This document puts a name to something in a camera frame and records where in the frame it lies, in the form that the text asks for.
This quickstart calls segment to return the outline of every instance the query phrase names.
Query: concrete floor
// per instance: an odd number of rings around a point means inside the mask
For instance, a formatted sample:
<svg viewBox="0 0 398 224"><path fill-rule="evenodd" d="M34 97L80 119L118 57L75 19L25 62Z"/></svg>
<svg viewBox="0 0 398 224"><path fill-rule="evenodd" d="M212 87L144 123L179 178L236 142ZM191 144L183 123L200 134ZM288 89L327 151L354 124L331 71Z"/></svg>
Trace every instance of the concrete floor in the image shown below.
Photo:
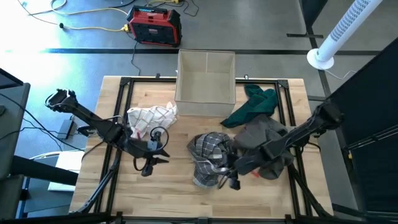
<svg viewBox="0 0 398 224"><path fill-rule="evenodd" d="M175 8L181 14L183 39L181 49L279 49L310 50L308 38L289 38L286 33L305 33L300 5L297 0L194 0L200 7L196 17L182 14L183 8ZM49 8L49 1L26 0L31 12ZM330 0L313 26L315 34L325 37L349 8L353 0ZM64 11L115 6L120 0L87 0L84 4L70 0ZM144 5L144 0L137 0ZM188 10L193 12L190 4ZM384 0L358 31L343 46L344 50L382 50L398 36L396 20L398 1ZM116 11L105 11L76 16L59 16L54 13L38 17L63 22L70 26L105 26L120 29L126 20ZM62 121L70 114L50 111L44 100L56 88L76 91L78 100L94 110L105 75L137 75L130 64L129 54L42 54L47 48L108 48L131 49L135 42L126 34L102 30L68 30L46 24L26 16L18 2L0 2L0 67L32 87L27 109L48 129L58 131ZM323 39L317 40L321 45ZM159 49L156 45L141 45L138 49ZM359 70L373 56L336 56L335 66L330 69L343 76L349 70ZM175 76L177 55L137 54L134 63L141 75ZM237 55L236 75L262 78L303 78L308 95L325 96L318 72L308 63L305 55ZM346 80L326 75L331 91ZM311 101L314 109L318 102ZM68 143L84 148L86 138L74 136ZM356 208L353 191L342 161L336 136L330 132L319 140L322 160L333 203ZM16 154L32 157L56 151L57 145L48 136L35 130L20 134Z"/></svg>

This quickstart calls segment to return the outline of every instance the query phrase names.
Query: wooden tabletop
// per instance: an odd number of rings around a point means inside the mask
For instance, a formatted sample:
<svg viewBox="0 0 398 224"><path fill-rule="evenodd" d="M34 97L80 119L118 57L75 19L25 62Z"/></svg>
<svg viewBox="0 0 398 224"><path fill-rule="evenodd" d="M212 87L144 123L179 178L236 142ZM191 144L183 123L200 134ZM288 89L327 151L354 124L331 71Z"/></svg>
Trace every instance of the wooden tabletop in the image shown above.
<svg viewBox="0 0 398 224"><path fill-rule="evenodd" d="M121 77L104 77L95 113L102 118L113 115ZM310 117L310 107L302 79L288 79L294 115L297 125ZM272 85L261 85L263 89ZM174 83L135 82L132 107L147 108L174 104ZM289 120L284 91L281 92L286 121ZM236 106L246 101L243 85L236 85ZM272 116L279 120L277 109ZM169 128L170 140L165 150L170 154L170 163L159 164L149 177L142 177L132 164L132 156L122 154L118 183L113 203L113 214L135 217L213 217L213 218L284 218L293 216L287 169L276 180L255 178L248 174L239 176L241 190L228 186L217 190L197 187L193 179L194 164L187 149L188 142L197 134L212 131L224 132L233 137L242 126L228 129L219 123L224 118L178 116ZM98 137L88 140L87 149L99 143ZM103 165L106 145L95 149L84 158L73 195L71 211L79 209L97 187ZM302 154L307 184L326 211L333 213L326 186L320 153L313 146L306 146ZM144 160L138 160L142 167ZM304 210L302 193L297 185L300 210ZM108 189L104 191L101 211L105 211Z"/></svg>

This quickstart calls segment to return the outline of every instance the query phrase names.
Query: beige fabric bin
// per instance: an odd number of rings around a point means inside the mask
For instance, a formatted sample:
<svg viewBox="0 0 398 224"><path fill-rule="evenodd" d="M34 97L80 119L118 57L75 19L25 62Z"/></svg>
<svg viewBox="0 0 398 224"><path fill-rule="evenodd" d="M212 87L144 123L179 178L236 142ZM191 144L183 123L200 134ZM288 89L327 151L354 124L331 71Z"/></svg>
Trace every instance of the beige fabric bin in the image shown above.
<svg viewBox="0 0 398 224"><path fill-rule="evenodd" d="M234 52L180 50L175 91L179 115L228 117L235 97Z"/></svg>

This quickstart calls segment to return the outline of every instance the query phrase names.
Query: checkered fabric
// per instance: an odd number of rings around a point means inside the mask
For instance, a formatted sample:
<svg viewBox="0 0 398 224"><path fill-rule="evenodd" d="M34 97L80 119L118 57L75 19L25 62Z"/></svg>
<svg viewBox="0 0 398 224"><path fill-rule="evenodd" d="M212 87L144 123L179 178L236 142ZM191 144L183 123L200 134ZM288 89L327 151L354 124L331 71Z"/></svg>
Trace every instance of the checkered fabric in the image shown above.
<svg viewBox="0 0 398 224"><path fill-rule="evenodd" d="M209 188L218 183L218 176L229 169L226 156L232 151L232 140L225 133L208 133L195 136L187 145L195 163L193 182Z"/></svg>

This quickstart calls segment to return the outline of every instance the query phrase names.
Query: crumpled fabric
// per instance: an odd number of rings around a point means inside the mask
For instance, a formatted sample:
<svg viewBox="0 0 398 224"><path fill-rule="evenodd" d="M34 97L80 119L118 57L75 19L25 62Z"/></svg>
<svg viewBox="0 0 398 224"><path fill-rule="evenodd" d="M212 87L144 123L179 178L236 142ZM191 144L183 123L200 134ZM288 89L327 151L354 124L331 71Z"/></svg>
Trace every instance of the crumpled fabric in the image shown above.
<svg viewBox="0 0 398 224"><path fill-rule="evenodd" d="M234 128L246 124L259 114L271 116L274 114L278 99L275 90L262 90L261 87L248 84L244 86L244 92L248 97L247 102L232 113L229 118L221 122L226 128Z"/></svg>
<svg viewBox="0 0 398 224"><path fill-rule="evenodd" d="M229 171L227 154L232 151L232 139L225 133L195 136L187 145L195 163L193 182L203 188L218 184L219 175Z"/></svg>
<svg viewBox="0 0 398 224"><path fill-rule="evenodd" d="M155 127L161 126L169 128L177 121L177 106L168 102L166 107L153 106L151 108L131 108L127 111L132 138L143 138L146 133L150 133ZM156 129L162 134L163 129Z"/></svg>
<svg viewBox="0 0 398 224"><path fill-rule="evenodd" d="M250 155L254 153L251 149L254 149L264 142L279 139L287 133L288 131L283 124L280 124L265 114L261 114L246 124L239 134L235 135L234 147L242 149L243 153ZM260 167L258 173L265 179L277 179L284 167L290 165L293 161L294 156L286 150L271 165Z"/></svg>

